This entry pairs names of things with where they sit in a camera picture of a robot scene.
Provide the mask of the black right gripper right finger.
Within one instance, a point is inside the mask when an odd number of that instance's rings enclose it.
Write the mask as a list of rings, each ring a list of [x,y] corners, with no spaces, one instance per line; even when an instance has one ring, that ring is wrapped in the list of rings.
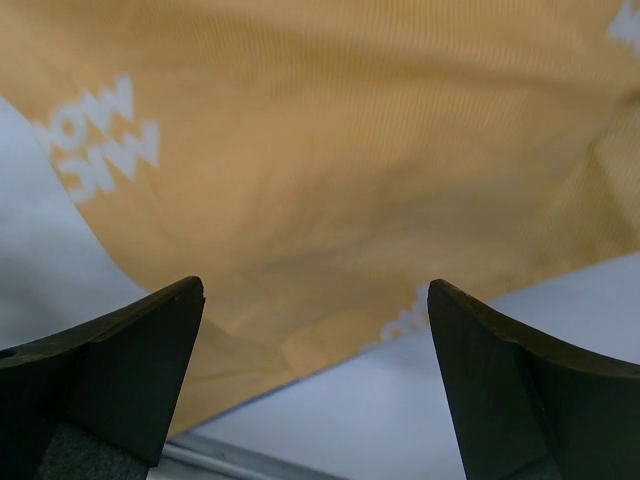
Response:
[[[638,365],[552,337],[441,279],[427,306],[467,478],[638,478]]]

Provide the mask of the orange and blue pillowcase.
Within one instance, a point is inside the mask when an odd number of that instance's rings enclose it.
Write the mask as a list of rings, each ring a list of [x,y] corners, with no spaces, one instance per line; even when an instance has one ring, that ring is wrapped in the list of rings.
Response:
[[[179,433],[639,248],[635,1],[5,1],[1,92],[109,256],[207,303]]]

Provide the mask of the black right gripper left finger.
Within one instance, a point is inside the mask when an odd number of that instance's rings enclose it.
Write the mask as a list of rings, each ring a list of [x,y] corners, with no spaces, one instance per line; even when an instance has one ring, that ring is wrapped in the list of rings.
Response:
[[[184,278],[1,352],[4,479],[144,479],[158,465],[205,304]]]

